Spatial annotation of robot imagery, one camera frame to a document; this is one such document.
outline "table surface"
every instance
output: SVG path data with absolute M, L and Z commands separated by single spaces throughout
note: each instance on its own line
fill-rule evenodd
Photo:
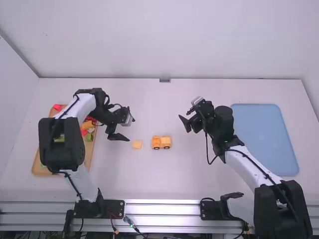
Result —
M 196 96 L 215 106 L 234 103 L 274 103 L 283 114 L 300 166 L 296 179 L 307 200 L 319 201 L 319 123 L 301 80 L 238 79 L 42 79 L 34 92 L 20 133 L 0 181 L 0 200 L 73 201 L 74 195 L 63 178 L 32 175 L 38 147 L 38 121 L 53 104 L 65 104 L 77 89 L 101 87 L 111 103 L 130 106 L 136 122 L 118 126 L 117 132 L 131 141 L 142 140 L 141 150 L 131 142 L 109 141 L 104 127 L 96 138 L 90 174 L 105 198 L 200 199 L 242 191 L 252 195 L 233 169 L 216 160 L 206 162 L 204 133 L 186 133 L 178 114 L 184 115 Z M 154 135 L 170 135 L 170 150 L 151 149 Z M 210 158 L 214 156 L 209 147 Z

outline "red object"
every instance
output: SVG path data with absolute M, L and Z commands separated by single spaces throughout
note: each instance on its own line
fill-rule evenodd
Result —
M 93 117 L 90 117 L 90 116 L 86 116 L 85 118 L 86 120 L 91 120 L 93 123 L 95 123 L 97 120 L 94 119 Z
M 86 136 L 86 134 L 88 133 L 88 131 L 85 129 L 85 130 L 81 130 L 81 134 L 83 135 L 83 136 Z
M 62 110 L 62 106 L 61 105 L 58 105 L 58 104 L 55 104 L 54 106 L 53 106 L 53 108 L 55 108 L 57 111 L 61 111 Z

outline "yellow sponge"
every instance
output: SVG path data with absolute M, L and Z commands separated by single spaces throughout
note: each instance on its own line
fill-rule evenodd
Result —
M 142 141 L 141 140 L 136 140 L 132 143 L 132 148 L 135 149 L 141 149 L 142 147 Z
M 89 120 L 89 121 L 85 121 L 84 123 L 82 123 L 81 125 L 81 129 L 82 130 L 86 130 L 86 129 L 89 129 L 89 128 L 93 128 L 94 125 L 92 124 L 92 121 Z

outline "metal frame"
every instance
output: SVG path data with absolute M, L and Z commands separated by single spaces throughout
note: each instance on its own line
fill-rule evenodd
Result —
M 125 200 L 125 214 L 143 233 L 213 233 L 238 234 L 241 222 L 202 221 L 199 200 Z M 65 213 L 71 202 L 0 202 L 1 231 L 62 231 Z M 314 235 L 319 235 L 319 205 L 308 205 Z M 122 220 L 114 220 L 120 232 L 135 231 Z M 81 219 L 74 219 L 72 230 L 80 229 Z M 109 219 L 85 219 L 84 232 L 112 232 Z

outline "green object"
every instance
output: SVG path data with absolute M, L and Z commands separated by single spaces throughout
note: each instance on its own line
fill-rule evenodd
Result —
M 91 134 L 91 133 L 86 134 L 85 140 L 87 142 L 93 142 L 93 134 Z
M 40 161 L 40 167 L 41 167 L 41 168 L 46 168 L 46 166 L 44 166 L 44 165 L 41 163 L 41 161 Z
M 65 141 L 65 139 L 64 139 L 64 134 L 61 135 L 59 138 L 55 138 L 53 141 L 54 141 L 54 142 L 64 142 L 64 141 Z

